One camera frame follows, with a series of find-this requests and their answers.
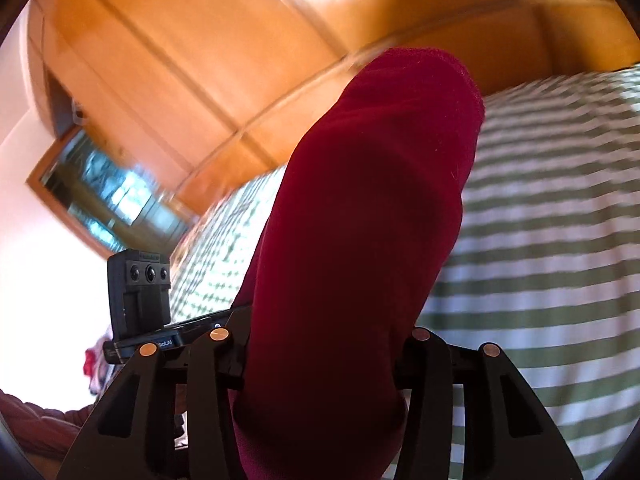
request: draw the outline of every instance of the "green and white striped fabric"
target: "green and white striped fabric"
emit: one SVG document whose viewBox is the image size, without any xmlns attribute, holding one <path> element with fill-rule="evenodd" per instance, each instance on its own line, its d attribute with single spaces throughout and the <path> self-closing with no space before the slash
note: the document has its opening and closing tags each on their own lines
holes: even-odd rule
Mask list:
<svg viewBox="0 0 640 480">
<path fill-rule="evenodd" d="M 640 415 L 640 66 L 524 84 L 486 108 L 460 238 L 417 323 L 501 345 L 591 480 Z M 175 286 L 177 319 L 231 302 L 281 179 L 261 177 L 273 187 L 252 198 L 258 184 L 245 186 L 209 221 Z"/>
</svg>

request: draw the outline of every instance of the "red fabric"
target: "red fabric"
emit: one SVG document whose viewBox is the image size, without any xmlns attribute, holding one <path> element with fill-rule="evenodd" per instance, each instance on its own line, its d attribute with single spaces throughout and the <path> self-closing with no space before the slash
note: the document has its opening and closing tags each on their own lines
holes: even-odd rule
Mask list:
<svg viewBox="0 0 640 480">
<path fill-rule="evenodd" d="M 26 452 L 62 460 L 93 406 L 60 412 L 22 402 L 0 390 L 0 413 Z"/>
<path fill-rule="evenodd" d="M 91 377 L 94 374 L 95 368 L 95 354 L 94 350 L 89 348 L 84 351 L 84 365 L 82 366 L 82 373 L 86 377 Z"/>
<path fill-rule="evenodd" d="M 379 479 L 397 452 L 392 365 L 458 236 L 483 118 L 456 59 L 392 49 L 297 146 L 236 302 L 254 304 L 234 399 L 251 480 Z"/>
</svg>

